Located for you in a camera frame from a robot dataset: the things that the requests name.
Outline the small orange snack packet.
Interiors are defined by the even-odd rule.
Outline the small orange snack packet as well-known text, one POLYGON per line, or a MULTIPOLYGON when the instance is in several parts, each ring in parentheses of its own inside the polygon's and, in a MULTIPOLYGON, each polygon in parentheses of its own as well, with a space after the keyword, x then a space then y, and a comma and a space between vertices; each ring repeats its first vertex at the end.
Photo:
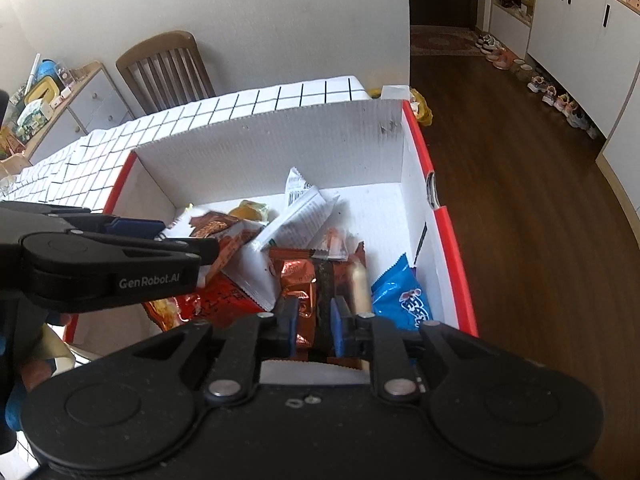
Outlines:
POLYGON ((320 243, 312 250, 312 256, 318 260, 347 261, 347 234, 344 229, 329 228, 322 236, 320 243))

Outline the red cardboard box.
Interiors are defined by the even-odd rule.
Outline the red cardboard box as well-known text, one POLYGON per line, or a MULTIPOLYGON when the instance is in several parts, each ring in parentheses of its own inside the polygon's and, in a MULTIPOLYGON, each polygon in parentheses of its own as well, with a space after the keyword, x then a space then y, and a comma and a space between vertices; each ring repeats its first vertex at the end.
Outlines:
POLYGON ((190 294, 75 315, 65 341, 96 359, 193 320, 225 328, 300 302, 300 356, 343 296, 413 326, 477 331, 454 229, 405 101, 304 106, 206 124, 134 148, 101 194, 106 214, 213 237, 221 259, 190 294))

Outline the brown foil snack bag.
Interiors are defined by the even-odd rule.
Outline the brown foil snack bag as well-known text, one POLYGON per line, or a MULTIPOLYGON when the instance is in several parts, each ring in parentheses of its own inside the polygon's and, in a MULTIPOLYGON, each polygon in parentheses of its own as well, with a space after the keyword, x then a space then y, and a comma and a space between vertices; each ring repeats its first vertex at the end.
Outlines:
POLYGON ((268 256, 279 277, 280 297, 299 299, 297 350, 307 352, 315 344, 322 346, 323 334, 330 329, 331 299, 343 296, 352 311, 349 260, 357 257, 367 269, 364 243, 359 242, 343 262, 315 259, 312 249, 271 247, 268 256))

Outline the wooden white sideboard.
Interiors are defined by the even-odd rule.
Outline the wooden white sideboard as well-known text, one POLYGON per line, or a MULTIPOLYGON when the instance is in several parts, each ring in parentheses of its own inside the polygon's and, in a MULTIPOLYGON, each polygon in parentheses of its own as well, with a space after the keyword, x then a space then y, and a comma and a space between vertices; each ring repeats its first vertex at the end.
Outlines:
POLYGON ((75 74, 79 79, 68 98, 53 110, 46 124, 22 142, 21 153, 1 156, 2 177, 19 174, 93 130, 113 128, 134 118, 101 62, 93 61, 75 74))

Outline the checkered tablecloth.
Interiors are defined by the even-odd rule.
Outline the checkered tablecloth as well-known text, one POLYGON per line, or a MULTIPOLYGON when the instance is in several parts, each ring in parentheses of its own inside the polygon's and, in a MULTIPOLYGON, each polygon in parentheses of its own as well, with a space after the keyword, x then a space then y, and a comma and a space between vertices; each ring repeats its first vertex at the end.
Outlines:
POLYGON ((191 129, 288 108, 369 99, 354 76, 279 84, 214 96, 122 125, 98 129, 1 180, 1 199, 104 209, 129 153, 140 145, 191 129))

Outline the white wall cabinets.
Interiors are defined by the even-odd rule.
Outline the white wall cabinets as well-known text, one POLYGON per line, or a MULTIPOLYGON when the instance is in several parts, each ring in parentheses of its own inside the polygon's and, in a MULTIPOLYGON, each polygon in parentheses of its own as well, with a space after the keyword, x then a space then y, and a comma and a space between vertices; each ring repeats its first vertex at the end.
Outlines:
POLYGON ((639 12, 620 0, 533 0, 533 14, 492 2, 489 31, 529 56, 609 138, 639 78, 639 12))

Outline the tissue box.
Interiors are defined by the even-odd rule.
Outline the tissue box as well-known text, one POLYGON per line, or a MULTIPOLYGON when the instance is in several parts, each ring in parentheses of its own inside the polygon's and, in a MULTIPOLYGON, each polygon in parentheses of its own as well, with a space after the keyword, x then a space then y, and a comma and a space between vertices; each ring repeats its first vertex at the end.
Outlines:
POLYGON ((17 119, 16 137, 26 144, 41 128, 50 122, 53 110, 44 99, 28 103, 17 119))

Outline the row of shoes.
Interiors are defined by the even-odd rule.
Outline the row of shoes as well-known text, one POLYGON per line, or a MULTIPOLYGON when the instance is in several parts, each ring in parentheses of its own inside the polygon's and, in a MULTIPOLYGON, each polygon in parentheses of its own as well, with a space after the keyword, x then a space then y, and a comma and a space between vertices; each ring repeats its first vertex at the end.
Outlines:
POLYGON ((591 139, 600 136, 599 128, 584 109, 553 78, 535 70, 532 64, 527 63, 524 58, 518 58, 514 52, 489 34, 479 36, 475 41, 475 47, 497 70, 510 72, 524 81, 529 92, 539 94, 541 101, 560 112, 572 128, 584 130, 591 139))

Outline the yellow blue lunch bag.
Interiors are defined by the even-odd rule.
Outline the yellow blue lunch bag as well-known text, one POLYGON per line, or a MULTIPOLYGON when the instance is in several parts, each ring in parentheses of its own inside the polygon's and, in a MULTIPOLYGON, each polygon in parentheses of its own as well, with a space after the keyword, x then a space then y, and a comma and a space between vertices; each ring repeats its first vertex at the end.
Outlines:
POLYGON ((34 83, 29 92, 25 94, 24 103, 29 104, 40 99, 51 103, 60 95, 63 88, 64 84, 62 84, 56 72, 56 63, 52 60, 43 60, 37 68, 34 83))

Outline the blue cookie packet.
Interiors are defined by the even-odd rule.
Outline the blue cookie packet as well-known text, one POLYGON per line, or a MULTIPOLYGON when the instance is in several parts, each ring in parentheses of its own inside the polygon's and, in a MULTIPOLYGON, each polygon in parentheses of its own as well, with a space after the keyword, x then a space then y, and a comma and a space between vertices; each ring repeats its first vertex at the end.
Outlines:
POLYGON ((433 313, 407 255, 402 254, 371 286, 372 311, 389 318, 398 330, 418 330, 433 313))

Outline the wooden chair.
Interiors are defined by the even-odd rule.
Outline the wooden chair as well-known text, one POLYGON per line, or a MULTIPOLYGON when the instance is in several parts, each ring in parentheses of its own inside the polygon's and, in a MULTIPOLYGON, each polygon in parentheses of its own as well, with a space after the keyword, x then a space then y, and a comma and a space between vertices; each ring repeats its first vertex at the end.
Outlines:
POLYGON ((117 59, 116 68, 145 114, 216 96, 198 44, 183 30, 139 42, 117 59))

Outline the white chocolate cake packet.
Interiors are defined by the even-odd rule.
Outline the white chocolate cake packet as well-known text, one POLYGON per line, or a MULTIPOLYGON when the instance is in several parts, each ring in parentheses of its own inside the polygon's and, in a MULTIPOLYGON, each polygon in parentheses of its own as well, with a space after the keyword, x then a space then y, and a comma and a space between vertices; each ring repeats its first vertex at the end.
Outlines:
POLYGON ((188 207, 163 232, 166 238, 214 238, 220 253, 216 261, 202 271, 198 287, 204 287, 216 274, 224 273, 247 292, 262 310, 271 311, 280 292, 266 252, 256 252, 250 242, 267 226, 234 218, 224 212, 188 207))

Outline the red snack bag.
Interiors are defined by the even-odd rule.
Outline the red snack bag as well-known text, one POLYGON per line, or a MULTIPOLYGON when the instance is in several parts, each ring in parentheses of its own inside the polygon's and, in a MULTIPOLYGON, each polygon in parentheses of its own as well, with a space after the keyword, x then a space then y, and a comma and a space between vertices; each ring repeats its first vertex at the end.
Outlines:
POLYGON ((163 332, 194 320, 228 328, 239 318, 262 312, 253 299, 222 273, 192 294, 147 301, 142 306, 163 332))

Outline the silver white snack bag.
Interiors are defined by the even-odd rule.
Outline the silver white snack bag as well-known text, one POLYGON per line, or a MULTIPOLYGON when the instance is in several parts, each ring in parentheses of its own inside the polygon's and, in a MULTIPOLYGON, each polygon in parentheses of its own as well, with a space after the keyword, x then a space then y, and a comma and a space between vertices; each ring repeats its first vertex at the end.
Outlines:
POLYGON ((306 248, 329 219, 340 198, 320 191, 292 167, 285 181, 286 207, 250 242, 256 252, 269 247, 306 248))

